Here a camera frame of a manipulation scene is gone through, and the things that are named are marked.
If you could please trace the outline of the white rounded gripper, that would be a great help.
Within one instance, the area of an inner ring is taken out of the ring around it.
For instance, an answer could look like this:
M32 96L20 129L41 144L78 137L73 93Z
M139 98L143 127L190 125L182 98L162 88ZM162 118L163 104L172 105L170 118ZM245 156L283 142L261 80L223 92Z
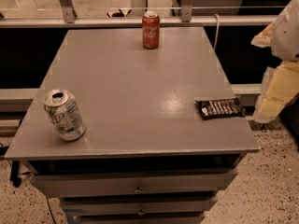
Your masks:
M299 0L291 0L275 22L252 38L251 44L259 48L271 46L272 54L285 60L277 68L266 68L255 105L253 119L269 123L299 93Z

